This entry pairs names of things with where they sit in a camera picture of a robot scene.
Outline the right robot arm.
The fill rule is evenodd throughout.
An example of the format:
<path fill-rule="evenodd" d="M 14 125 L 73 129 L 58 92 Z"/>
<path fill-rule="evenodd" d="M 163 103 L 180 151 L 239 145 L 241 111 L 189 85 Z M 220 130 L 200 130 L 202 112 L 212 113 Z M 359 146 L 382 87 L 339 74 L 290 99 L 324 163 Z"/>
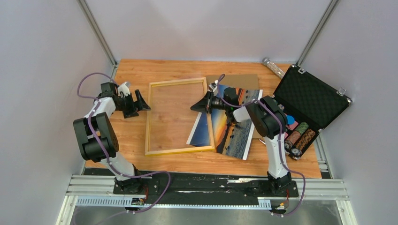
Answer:
<path fill-rule="evenodd" d="M 284 135 L 287 131 L 288 118 L 270 96 L 250 99 L 239 103 L 237 90 L 227 87 L 222 95 L 217 96 L 218 88 L 208 90 L 204 97 L 194 103 L 190 109 L 211 114 L 214 110 L 223 110 L 232 123 L 249 120 L 261 135 L 268 154 L 267 184 L 273 195 L 297 197 L 297 184 L 292 180 L 293 170 L 286 164 Z"/>

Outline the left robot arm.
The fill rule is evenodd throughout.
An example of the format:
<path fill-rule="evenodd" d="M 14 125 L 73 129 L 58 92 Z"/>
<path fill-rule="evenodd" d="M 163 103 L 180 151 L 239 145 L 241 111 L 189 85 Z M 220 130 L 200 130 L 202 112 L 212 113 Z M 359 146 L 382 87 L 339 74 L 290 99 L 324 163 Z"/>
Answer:
<path fill-rule="evenodd" d="M 121 111 L 127 119 L 151 109 L 139 90 L 134 93 L 136 98 L 132 97 L 128 82 L 101 84 L 101 93 L 94 97 L 92 109 L 74 120 L 73 127 L 82 158 L 105 165 L 115 175 L 116 187 L 138 194 L 143 190 L 144 181 L 139 177 L 140 171 L 119 152 L 119 142 L 109 119 L 115 111 Z"/>

